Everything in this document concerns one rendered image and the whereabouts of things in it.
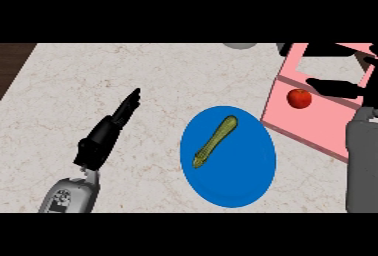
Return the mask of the red tomato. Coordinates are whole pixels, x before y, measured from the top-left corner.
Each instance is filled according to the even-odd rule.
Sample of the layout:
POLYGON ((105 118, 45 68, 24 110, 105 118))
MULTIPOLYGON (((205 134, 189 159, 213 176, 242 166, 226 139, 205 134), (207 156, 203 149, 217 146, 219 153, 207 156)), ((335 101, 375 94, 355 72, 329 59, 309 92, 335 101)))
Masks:
POLYGON ((312 94, 303 89, 294 89, 287 95, 288 104, 296 109, 303 109, 312 104, 312 94))

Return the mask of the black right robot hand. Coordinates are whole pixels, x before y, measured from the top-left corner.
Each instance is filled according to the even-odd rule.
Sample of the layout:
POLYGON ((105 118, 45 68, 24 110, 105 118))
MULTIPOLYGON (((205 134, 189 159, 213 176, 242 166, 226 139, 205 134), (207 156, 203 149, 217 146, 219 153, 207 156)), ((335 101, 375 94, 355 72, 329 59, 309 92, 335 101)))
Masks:
POLYGON ((358 98, 365 98, 366 83, 374 73, 378 74, 375 67, 365 62, 366 57, 374 57, 371 43, 281 43, 278 45, 279 54, 285 57, 278 80, 284 83, 307 90, 309 92, 334 100, 340 104, 358 109, 355 103, 358 98), (297 70, 303 58, 346 58, 355 56, 365 71, 359 83, 341 80, 324 80, 304 74, 297 70))

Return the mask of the grey round object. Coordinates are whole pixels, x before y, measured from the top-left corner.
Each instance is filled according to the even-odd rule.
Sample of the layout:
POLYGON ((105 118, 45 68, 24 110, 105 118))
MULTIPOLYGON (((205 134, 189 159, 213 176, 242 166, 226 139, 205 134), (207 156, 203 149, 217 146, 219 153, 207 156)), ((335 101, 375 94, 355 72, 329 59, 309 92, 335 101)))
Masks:
POLYGON ((236 50, 250 49, 257 45, 257 43, 223 43, 223 44, 225 46, 236 50))

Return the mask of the blue round plate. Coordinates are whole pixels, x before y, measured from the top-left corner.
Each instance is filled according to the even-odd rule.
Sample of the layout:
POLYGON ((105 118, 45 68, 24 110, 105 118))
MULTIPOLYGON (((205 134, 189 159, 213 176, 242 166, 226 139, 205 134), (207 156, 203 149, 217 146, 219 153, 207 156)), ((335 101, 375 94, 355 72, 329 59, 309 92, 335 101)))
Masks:
POLYGON ((195 192, 213 204, 242 207, 265 195, 275 178, 275 145, 262 122, 245 110, 216 106, 198 113, 182 135, 180 164, 195 192), (204 165, 195 168, 195 153, 229 116, 238 120, 236 128, 216 146, 204 165))

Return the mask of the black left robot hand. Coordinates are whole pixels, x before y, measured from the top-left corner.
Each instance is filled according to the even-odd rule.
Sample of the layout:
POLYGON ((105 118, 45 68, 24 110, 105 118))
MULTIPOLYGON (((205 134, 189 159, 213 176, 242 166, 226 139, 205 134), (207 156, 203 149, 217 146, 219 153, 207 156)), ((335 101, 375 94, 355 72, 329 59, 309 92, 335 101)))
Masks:
POLYGON ((108 159, 120 132, 130 120, 140 103, 140 89, 136 88, 124 99, 112 115, 107 115, 86 138, 78 142, 78 153, 74 163, 98 171, 108 159))

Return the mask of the green corn cob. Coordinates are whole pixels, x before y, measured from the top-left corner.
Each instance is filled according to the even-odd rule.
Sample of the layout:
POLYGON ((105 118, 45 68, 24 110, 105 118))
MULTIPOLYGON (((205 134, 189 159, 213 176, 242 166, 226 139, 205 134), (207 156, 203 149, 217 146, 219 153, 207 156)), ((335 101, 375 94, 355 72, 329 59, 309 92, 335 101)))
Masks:
POLYGON ((238 118, 235 115, 229 115, 225 117, 223 121, 219 124, 219 127, 216 128, 216 131, 205 142, 204 146, 200 148, 200 150, 195 153, 192 166, 195 169, 198 169, 207 162, 210 155, 225 140, 225 138, 229 136, 229 134, 234 132, 234 130, 238 127, 238 118))

